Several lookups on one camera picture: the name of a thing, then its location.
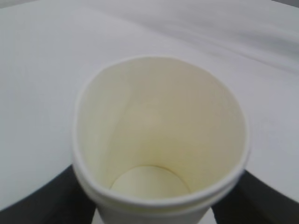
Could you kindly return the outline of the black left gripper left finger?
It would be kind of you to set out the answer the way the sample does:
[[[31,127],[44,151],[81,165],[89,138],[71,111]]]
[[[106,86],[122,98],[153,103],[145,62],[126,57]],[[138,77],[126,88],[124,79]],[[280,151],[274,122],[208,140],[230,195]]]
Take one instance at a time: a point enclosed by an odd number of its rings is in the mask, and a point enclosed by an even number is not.
[[[83,192],[72,166],[36,192],[0,211],[2,224],[90,224],[95,204]]]

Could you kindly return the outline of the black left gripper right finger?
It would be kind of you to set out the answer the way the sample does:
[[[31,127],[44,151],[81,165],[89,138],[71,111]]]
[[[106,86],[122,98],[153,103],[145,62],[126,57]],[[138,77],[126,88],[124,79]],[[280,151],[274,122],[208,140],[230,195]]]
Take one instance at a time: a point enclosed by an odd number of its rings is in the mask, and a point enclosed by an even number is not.
[[[299,203],[245,171],[237,185],[212,206],[218,224],[297,224]]]

